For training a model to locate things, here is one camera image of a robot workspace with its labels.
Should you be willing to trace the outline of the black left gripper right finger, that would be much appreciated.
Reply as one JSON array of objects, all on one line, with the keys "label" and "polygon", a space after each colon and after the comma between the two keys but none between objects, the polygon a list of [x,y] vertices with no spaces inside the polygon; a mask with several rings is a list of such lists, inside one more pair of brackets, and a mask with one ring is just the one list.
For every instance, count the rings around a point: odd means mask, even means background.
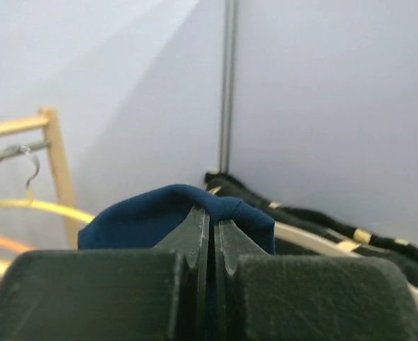
[{"label": "black left gripper right finger", "polygon": [[402,272],[379,258],[272,256],[215,226],[219,340],[418,340]]}]

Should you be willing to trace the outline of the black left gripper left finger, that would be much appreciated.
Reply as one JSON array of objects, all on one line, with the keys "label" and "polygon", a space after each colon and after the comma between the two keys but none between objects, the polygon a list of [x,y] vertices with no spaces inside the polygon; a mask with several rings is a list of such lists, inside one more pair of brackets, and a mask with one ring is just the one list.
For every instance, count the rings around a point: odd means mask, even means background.
[{"label": "black left gripper left finger", "polygon": [[209,217],[152,249],[30,251],[0,280],[0,340],[204,340]]}]

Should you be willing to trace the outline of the cream hanger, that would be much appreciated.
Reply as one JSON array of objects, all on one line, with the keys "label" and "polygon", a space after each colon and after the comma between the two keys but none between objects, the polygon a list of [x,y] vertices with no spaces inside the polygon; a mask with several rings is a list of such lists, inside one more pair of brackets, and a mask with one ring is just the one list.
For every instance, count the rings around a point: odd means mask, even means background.
[{"label": "cream hanger", "polygon": [[[347,239],[339,243],[335,243],[323,237],[281,222],[275,222],[274,234],[275,237],[280,240],[309,249],[320,255],[335,257],[361,257],[361,255],[354,252],[355,247],[359,247],[360,244]],[[418,288],[410,283],[407,285],[418,307]]]}]

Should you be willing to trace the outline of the navy blue t shirt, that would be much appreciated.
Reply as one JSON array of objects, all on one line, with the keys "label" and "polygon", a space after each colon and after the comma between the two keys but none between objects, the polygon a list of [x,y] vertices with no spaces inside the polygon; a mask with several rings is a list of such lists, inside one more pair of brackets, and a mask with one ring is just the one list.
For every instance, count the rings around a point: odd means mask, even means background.
[{"label": "navy blue t shirt", "polygon": [[192,207],[203,208],[209,226],[232,220],[268,254],[275,253],[275,221],[235,197],[218,197],[191,185],[167,185],[118,202],[78,232],[83,249],[149,249],[184,221]]}]

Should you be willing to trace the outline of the yellow hanger with metal hook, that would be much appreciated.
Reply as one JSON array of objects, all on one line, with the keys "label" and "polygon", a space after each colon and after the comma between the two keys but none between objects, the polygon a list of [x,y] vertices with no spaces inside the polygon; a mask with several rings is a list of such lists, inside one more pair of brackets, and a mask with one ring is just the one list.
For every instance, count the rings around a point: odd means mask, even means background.
[{"label": "yellow hanger with metal hook", "polygon": [[31,182],[39,174],[41,169],[41,163],[35,152],[32,150],[32,148],[25,144],[16,144],[10,146],[0,152],[0,162],[10,156],[18,156],[21,154],[29,157],[35,169],[33,174],[27,179],[25,183],[26,197],[20,199],[0,199],[0,207],[20,207],[50,212],[85,224],[88,224],[91,221],[93,221],[95,216],[82,210],[78,210],[76,208],[57,203],[36,200],[31,189]]}]

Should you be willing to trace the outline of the orange hanger with metal hook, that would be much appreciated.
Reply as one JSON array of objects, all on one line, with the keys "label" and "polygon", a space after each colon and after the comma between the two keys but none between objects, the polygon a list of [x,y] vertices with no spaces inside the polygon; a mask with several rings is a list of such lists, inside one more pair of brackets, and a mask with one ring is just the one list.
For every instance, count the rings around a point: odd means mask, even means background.
[{"label": "orange hanger with metal hook", "polygon": [[33,250],[33,247],[17,242],[13,239],[8,239],[0,236],[0,248],[16,253],[23,253]]}]

